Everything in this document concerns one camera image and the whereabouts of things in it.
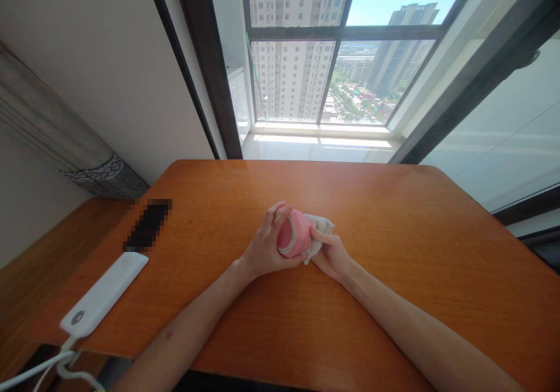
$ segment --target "orange table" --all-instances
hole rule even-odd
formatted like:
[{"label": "orange table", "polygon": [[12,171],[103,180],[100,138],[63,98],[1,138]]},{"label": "orange table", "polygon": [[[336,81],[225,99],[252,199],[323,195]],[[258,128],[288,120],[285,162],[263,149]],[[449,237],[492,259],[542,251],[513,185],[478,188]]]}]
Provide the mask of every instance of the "orange table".
[{"label": "orange table", "polygon": [[[394,164],[173,163],[52,299],[58,323],[121,254],[150,198],[173,211],[148,264],[80,348],[135,357],[244,251],[287,200],[337,226],[351,256],[473,343],[528,390],[560,382],[560,278],[442,172]],[[193,369],[316,390],[430,390],[383,330],[313,264],[269,274],[226,312]]]}]

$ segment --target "pink object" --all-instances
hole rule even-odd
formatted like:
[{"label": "pink object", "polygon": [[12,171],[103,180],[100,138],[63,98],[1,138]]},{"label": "pink object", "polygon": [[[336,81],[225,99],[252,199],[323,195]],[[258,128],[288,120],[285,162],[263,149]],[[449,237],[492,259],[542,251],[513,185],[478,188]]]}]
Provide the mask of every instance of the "pink object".
[{"label": "pink object", "polygon": [[278,252],[286,258],[298,256],[311,248],[311,221],[301,211],[292,210],[286,221],[280,227],[278,234]]}]

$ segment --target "white device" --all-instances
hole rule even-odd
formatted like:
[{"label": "white device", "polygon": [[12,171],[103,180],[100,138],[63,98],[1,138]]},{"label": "white device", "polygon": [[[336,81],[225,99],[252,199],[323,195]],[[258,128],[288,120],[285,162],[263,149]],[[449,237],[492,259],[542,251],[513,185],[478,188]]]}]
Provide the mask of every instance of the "white device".
[{"label": "white device", "polygon": [[76,338],[87,337],[147,262],[148,257],[145,255],[124,252],[62,319],[60,327]]}]

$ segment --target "patterned fabric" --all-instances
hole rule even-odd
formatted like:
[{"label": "patterned fabric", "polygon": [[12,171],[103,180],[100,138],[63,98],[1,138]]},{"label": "patterned fabric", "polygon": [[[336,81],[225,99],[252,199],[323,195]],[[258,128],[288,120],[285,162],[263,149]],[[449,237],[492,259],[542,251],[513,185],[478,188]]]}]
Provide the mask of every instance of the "patterned fabric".
[{"label": "patterned fabric", "polygon": [[148,189],[62,99],[1,45],[0,124],[97,197],[140,198]]}]

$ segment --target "hand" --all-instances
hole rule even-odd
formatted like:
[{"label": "hand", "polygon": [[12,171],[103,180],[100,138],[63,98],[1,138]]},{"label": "hand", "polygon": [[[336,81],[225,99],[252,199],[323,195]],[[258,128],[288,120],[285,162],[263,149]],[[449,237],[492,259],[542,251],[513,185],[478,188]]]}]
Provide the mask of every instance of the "hand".
[{"label": "hand", "polygon": [[311,227],[311,236],[313,239],[323,242],[321,250],[311,260],[321,271],[340,282],[354,262],[346,252],[340,236],[325,234],[315,227]]},{"label": "hand", "polygon": [[240,266],[247,271],[251,279],[269,272],[295,268],[307,259],[305,255],[285,258],[278,252],[278,233],[293,209],[293,206],[289,205],[275,218],[278,208],[285,204],[286,201],[277,202],[268,209],[257,234],[243,256],[238,259]]}]

